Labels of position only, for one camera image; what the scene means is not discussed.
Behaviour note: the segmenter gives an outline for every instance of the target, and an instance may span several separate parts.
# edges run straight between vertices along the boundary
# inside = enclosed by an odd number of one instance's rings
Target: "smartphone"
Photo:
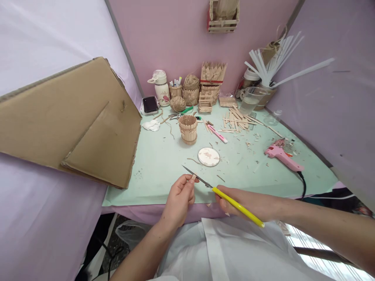
[[[157,103],[154,96],[143,98],[143,109],[145,113],[157,111]]]

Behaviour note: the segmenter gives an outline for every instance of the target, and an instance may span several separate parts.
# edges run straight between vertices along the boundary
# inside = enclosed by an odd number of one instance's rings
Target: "scissors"
[[[182,165],[190,174],[194,175],[192,171],[190,171],[188,168],[186,168],[184,165]],[[242,206],[240,203],[238,203],[236,200],[233,200],[225,193],[218,190],[216,187],[212,187],[208,182],[202,180],[202,178],[195,175],[197,179],[199,179],[204,185],[208,188],[211,188],[213,192],[215,192],[217,195],[219,195],[221,198],[227,200],[230,204],[232,204],[233,207],[235,207],[237,210],[239,210],[241,213],[243,213],[245,216],[247,216],[249,219],[251,219],[257,226],[263,228],[264,223],[254,216],[252,213],[250,213],[244,206]]]
[[[171,115],[168,115],[171,117],[171,120],[172,119],[180,119],[181,116],[185,115],[189,110],[192,110],[193,109],[193,106],[191,107],[188,107],[187,109],[179,112],[179,113],[175,113],[175,114],[171,114]],[[202,118],[200,116],[196,116],[195,118],[197,118],[198,120],[201,120]]]

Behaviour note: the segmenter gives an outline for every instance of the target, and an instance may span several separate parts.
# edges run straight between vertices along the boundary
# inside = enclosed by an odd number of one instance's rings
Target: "person's right hand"
[[[223,185],[218,185],[217,188],[232,199],[236,200],[263,222],[280,219],[282,209],[285,204],[285,198],[244,191],[241,189],[233,189]],[[215,196],[216,201],[219,203],[221,209],[225,213],[250,220],[247,216],[233,207],[227,200],[222,199],[217,194]]]

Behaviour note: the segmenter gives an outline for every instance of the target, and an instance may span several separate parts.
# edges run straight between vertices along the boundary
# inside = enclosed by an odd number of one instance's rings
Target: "glass of water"
[[[259,101],[268,94],[264,88],[249,87],[245,89],[242,104],[239,111],[242,114],[250,114],[257,107]]]

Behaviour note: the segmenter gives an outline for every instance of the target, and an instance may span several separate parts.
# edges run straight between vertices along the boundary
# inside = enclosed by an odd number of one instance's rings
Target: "mint green table cover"
[[[174,113],[170,107],[163,108],[163,117]],[[220,107],[217,103],[213,106],[211,114],[202,116],[212,122],[217,130],[223,127],[223,115],[228,108]],[[263,122],[268,112],[257,111],[257,119]],[[144,116],[141,123],[150,121],[155,116]],[[299,176],[289,170],[278,159],[267,159],[264,151],[280,137],[269,128],[262,125],[254,126],[249,132],[221,133],[228,143],[224,144],[216,135],[206,131],[203,123],[197,127],[197,141],[189,146],[183,143],[177,120],[168,121],[172,126],[164,123],[159,131],[152,132],[141,128],[136,157],[128,189],[108,187],[103,206],[128,206],[165,204],[171,185],[179,176],[187,171],[182,165],[195,172],[198,176],[209,182],[212,186],[226,185],[238,189],[271,194],[280,197],[300,197],[303,191],[302,181]],[[332,171],[291,131],[281,123],[274,127],[281,135],[289,140],[294,139],[293,150],[297,153],[292,159],[303,165],[303,175],[307,183],[308,194],[321,194],[332,190],[338,181]],[[210,147],[210,143],[221,157],[217,166],[205,167],[187,158],[198,160],[198,151],[202,147]],[[215,202],[214,192],[202,183],[195,185],[195,202]]]

